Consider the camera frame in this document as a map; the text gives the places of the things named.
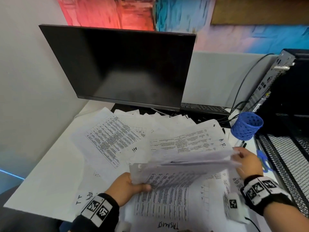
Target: hand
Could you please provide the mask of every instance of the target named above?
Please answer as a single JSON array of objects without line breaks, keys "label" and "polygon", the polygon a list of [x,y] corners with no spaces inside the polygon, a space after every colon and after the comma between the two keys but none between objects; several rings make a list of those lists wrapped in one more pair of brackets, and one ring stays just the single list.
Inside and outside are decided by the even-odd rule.
[{"label": "hand", "polygon": [[262,163],[257,155],[243,147],[234,147],[233,149],[240,152],[240,154],[233,155],[232,160],[242,164],[241,167],[236,168],[236,171],[243,180],[252,175],[263,176]]},{"label": "hand", "polygon": [[113,197],[119,207],[122,207],[132,198],[133,195],[142,191],[151,191],[151,185],[133,185],[131,174],[123,173],[112,183],[105,193]]}]

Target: red paint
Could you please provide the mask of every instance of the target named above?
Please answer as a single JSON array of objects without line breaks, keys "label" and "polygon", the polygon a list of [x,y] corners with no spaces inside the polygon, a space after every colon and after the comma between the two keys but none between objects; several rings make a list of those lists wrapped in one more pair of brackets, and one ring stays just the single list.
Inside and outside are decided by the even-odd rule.
[{"label": "red paint", "polygon": [[58,0],[68,25],[154,31],[154,0]]}]

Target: desk surface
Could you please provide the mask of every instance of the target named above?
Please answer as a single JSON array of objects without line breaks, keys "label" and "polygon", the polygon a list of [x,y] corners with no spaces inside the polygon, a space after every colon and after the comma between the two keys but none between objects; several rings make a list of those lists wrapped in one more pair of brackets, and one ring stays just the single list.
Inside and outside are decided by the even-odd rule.
[{"label": "desk surface", "polygon": [[[49,149],[29,176],[4,205],[5,207],[34,213],[63,221],[73,221],[70,207],[83,177],[84,158],[70,140],[70,136],[99,109],[112,109],[113,103],[89,101],[67,129]],[[229,134],[229,142],[237,139]],[[248,150],[256,154],[254,141],[247,141]],[[275,179],[272,172],[265,174]]]}]

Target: scissors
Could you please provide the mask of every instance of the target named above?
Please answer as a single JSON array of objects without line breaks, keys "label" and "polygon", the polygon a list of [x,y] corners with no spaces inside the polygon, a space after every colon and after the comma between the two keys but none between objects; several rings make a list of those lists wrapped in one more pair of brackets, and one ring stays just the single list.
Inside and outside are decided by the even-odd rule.
[{"label": "scissors", "polygon": [[254,137],[254,143],[255,147],[257,148],[257,157],[260,159],[263,167],[263,172],[267,173],[268,171],[273,171],[270,167],[271,164],[267,158],[267,156],[264,154],[264,152],[261,151],[259,144],[257,143],[257,139]]}]

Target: blue scissors handle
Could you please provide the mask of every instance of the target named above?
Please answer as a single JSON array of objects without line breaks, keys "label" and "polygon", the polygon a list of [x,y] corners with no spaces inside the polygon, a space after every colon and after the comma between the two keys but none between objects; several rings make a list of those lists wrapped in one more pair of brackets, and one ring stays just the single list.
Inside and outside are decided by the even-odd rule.
[{"label": "blue scissors handle", "polygon": [[257,157],[262,162],[263,172],[267,173],[268,171],[273,171],[270,167],[268,167],[269,160],[267,156],[261,150],[257,150]]}]

